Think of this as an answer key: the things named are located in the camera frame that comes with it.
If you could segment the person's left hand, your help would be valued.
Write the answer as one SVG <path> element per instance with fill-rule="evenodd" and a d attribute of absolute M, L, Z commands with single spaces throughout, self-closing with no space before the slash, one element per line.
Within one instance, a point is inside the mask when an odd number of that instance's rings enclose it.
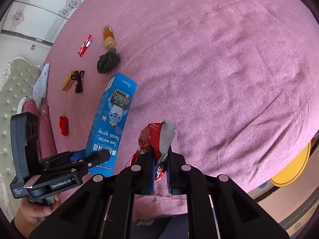
<path fill-rule="evenodd" d="M 25 238 L 29 238 L 31 232 L 40 225 L 39 218 L 51 215 L 61 204 L 59 194 L 54 196 L 54 204 L 41 206 L 30 203 L 27 198 L 21 199 L 13 224 Z"/>

